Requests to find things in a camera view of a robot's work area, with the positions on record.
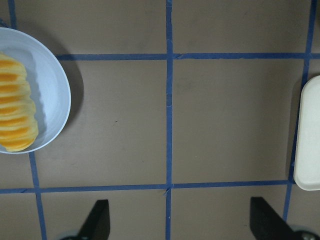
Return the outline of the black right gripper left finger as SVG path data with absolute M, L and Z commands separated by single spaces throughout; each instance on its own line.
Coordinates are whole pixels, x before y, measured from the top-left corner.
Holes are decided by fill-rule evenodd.
M 76 235 L 62 240 L 108 240 L 111 232 L 110 207 L 107 199 L 97 200 Z

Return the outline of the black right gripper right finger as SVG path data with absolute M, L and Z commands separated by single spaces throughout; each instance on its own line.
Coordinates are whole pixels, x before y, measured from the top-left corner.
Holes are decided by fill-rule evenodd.
M 263 197 L 250 198 L 249 227 L 256 240 L 318 240 L 308 230 L 293 230 Z

